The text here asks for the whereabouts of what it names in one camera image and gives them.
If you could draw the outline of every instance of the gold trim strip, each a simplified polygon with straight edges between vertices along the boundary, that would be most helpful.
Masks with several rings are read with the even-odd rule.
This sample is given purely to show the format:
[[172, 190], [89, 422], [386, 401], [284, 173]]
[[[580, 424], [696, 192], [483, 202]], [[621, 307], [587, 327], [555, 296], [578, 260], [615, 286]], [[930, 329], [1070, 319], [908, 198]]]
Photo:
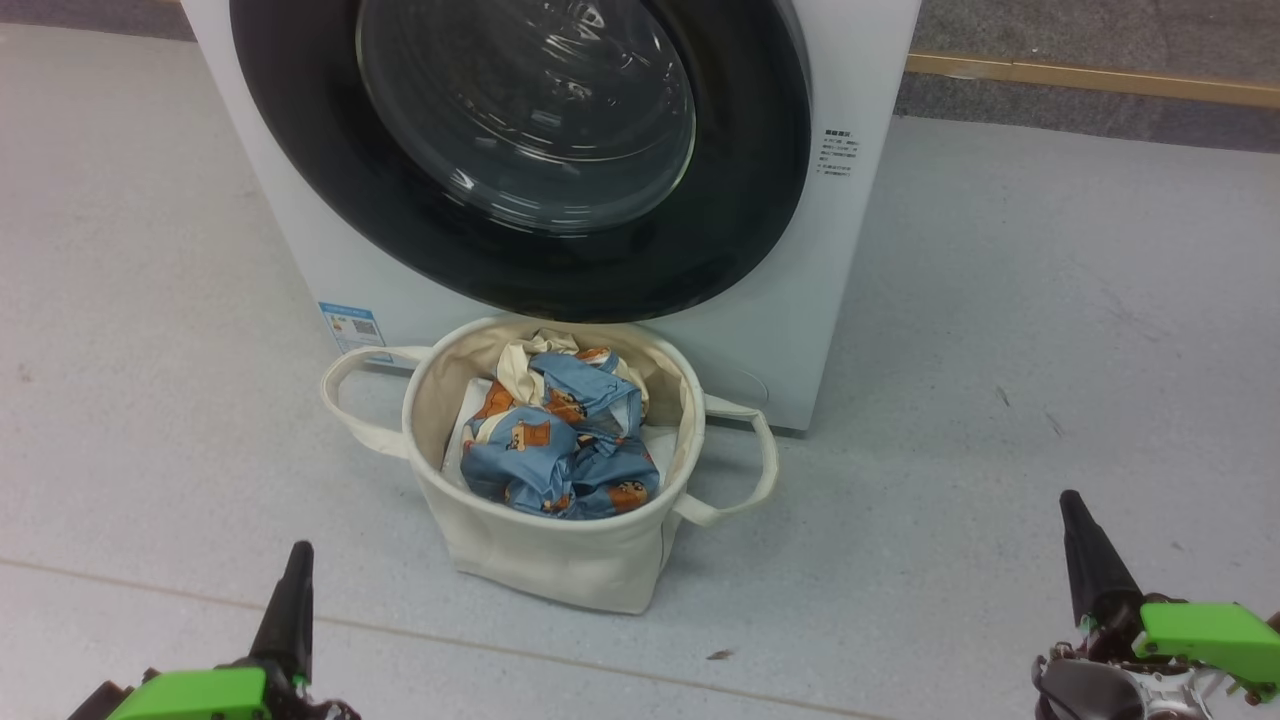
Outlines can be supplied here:
[[1037, 60], [911, 53], [906, 70], [957, 79], [997, 79], [1103, 92], [1129, 92], [1153, 97], [1176, 97], [1280, 109], [1280, 86], [1229, 79], [1087, 68]]

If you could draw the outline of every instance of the white washing machine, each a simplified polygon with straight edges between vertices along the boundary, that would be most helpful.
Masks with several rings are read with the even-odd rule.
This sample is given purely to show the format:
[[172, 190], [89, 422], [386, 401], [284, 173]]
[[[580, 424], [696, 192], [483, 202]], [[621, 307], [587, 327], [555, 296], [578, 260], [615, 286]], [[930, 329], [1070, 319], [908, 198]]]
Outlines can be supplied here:
[[918, 0], [183, 5], [339, 348], [640, 322], [808, 427]]

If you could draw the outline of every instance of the bright green block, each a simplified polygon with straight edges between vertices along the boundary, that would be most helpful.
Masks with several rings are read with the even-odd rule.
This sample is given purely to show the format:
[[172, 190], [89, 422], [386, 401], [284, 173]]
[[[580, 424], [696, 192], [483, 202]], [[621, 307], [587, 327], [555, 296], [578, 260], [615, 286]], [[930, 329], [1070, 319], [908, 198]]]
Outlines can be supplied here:
[[270, 720], [262, 706], [266, 673], [261, 667], [225, 667], [164, 673], [138, 685], [109, 720]]
[[1156, 650], [1138, 647], [1139, 657], [1185, 655], [1248, 683], [1280, 683], [1280, 634], [1239, 605], [1148, 602], [1142, 624]]

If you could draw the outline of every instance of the sticker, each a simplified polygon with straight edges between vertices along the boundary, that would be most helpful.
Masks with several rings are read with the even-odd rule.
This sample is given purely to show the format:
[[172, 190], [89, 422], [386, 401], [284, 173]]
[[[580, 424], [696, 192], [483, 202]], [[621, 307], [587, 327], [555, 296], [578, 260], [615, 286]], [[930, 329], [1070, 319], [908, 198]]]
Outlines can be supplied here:
[[814, 174], [847, 178], [854, 174], [854, 159], [858, 158], [858, 141], [847, 129], [827, 129], [822, 132], [822, 145], [818, 147], [818, 161]]
[[[320, 313], [329, 323], [329, 332], [338, 342], [338, 348], [351, 352], [357, 347], [387, 347], [383, 342], [383, 333], [378, 329], [378, 320], [369, 310], [360, 307], [347, 307], [346, 305], [320, 304]], [[390, 355], [372, 355], [369, 357], [375, 363], [394, 363]]]

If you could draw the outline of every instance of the blue cloth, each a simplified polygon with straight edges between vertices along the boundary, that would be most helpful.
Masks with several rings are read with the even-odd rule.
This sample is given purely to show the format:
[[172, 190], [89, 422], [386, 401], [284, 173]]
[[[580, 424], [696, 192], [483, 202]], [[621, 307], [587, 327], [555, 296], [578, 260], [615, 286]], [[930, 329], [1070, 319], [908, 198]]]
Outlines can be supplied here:
[[[617, 356], [598, 366], [543, 352], [543, 406], [503, 410], [498, 382], [485, 409], [467, 420], [462, 477], [480, 497], [535, 515], [593, 520], [628, 512], [658, 495], [658, 469], [640, 439], [640, 389], [612, 374]], [[504, 398], [494, 402], [494, 398]]]

